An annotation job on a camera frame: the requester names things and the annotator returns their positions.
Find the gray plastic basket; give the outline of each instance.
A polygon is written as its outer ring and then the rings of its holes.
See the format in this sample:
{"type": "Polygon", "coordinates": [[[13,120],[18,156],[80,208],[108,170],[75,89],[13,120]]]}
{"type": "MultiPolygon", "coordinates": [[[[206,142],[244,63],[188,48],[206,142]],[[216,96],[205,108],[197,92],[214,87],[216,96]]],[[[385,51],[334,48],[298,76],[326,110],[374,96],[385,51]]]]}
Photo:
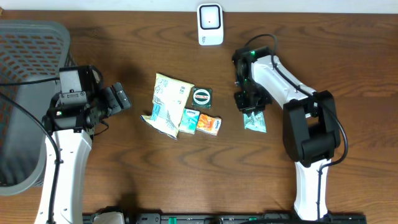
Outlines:
{"type": "MultiPolygon", "coordinates": [[[[28,82],[55,77],[74,66],[70,35],[57,22],[0,21],[0,82],[28,82]]],[[[39,121],[59,83],[0,87],[39,121]]],[[[45,168],[43,132],[18,109],[0,100],[0,195],[41,185],[45,168]]]]}

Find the orange packet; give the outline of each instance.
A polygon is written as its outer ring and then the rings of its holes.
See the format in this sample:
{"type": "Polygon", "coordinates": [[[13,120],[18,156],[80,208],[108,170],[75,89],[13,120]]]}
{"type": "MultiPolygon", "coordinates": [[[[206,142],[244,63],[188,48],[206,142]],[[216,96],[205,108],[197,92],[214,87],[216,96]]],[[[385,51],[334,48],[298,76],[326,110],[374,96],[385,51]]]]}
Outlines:
{"type": "Polygon", "coordinates": [[[218,130],[220,130],[220,126],[221,118],[212,118],[211,116],[201,114],[199,117],[197,130],[216,136],[218,130]]]}

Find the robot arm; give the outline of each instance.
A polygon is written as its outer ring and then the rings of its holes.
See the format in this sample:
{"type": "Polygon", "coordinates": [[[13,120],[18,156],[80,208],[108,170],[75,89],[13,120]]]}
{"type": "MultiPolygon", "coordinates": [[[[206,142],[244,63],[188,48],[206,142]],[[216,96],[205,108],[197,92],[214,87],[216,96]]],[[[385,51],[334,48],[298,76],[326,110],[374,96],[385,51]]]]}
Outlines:
{"type": "MultiPolygon", "coordinates": [[[[53,97],[43,117],[43,124],[57,143],[61,164],[57,185],[53,189],[55,155],[47,138],[47,165],[36,224],[44,224],[48,219],[52,190],[55,190],[53,222],[83,223],[83,185],[94,127],[105,118],[131,107],[120,83],[102,88],[103,77],[94,66],[61,68],[60,85],[61,92],[53,97]]],[[[111,220],[117,221],[120,217],[123,221],[121,213],[111,217],[111,220]]]]}
{"type": "MultiPolygon", "coordinates": [[[[317,93],[296,79],[274,56],[279,70],[295,85],[313,95],[335,114],[333,96],[324,91],[317,93]]],[[[283,142],[289,157],[295,161],[297,196],[294,203],[296,214],[302,220],[318,219],[318,171],[334,155],[340,145],[337,124],[322,107],[307,95],[297,91],[275,69],[268,47],[250,50],[239,49],[233,55],[236,68],[236,84],[242,91],[234,97],[243,113],[262,111],[274,99],[283,109],[283,142]],[[318,117],[318,123],[308,127],[307,118],[318,117]]],[[[327,167],[322,170],[319,198],[319,214],[328,213],[325,203],[327,167]]]]}

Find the dark green box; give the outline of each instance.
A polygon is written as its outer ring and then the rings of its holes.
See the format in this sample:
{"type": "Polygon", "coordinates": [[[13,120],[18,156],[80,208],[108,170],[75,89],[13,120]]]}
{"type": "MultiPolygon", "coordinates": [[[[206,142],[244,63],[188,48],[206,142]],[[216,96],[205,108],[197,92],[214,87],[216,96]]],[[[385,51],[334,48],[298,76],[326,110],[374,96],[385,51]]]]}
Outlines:
{"type": "Polygon", "coordinates": [[[193,88],[192,106],[211,108],[211,89],[193,88]]]}

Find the wooden table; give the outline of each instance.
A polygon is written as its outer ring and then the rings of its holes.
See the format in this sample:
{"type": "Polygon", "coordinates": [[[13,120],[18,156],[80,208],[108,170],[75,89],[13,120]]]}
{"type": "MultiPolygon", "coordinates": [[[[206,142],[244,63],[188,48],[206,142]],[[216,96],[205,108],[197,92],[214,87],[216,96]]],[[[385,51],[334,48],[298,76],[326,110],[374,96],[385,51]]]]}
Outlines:
{"type": "MultiPolygon", "coordinates": [[[[270,32],[299,80],[333,93],[348,134],[348,158],[330,169],[328,208],[398,222],[398,16],[226,12],[216,47],[198,44],[193,12],[4,11],[1,19],[61,22],[75,60],[96,65],[107,85],[121,82],[133,103],[93,143],[84,212],[117,204],[166,213],[290,210],[295,168],[282,144],[282,110],[266,108],[267,134],[244,130],[233,98],[233,52],[270,32]],[[139,119],[152,111],[157,72],[213,89],[213,106],[202,112],[222,117],[218,136],[181,133],[174,141],[139,119]]],[[[0,222],[33,223],[40,193],[1,197],[0,222]]]]}

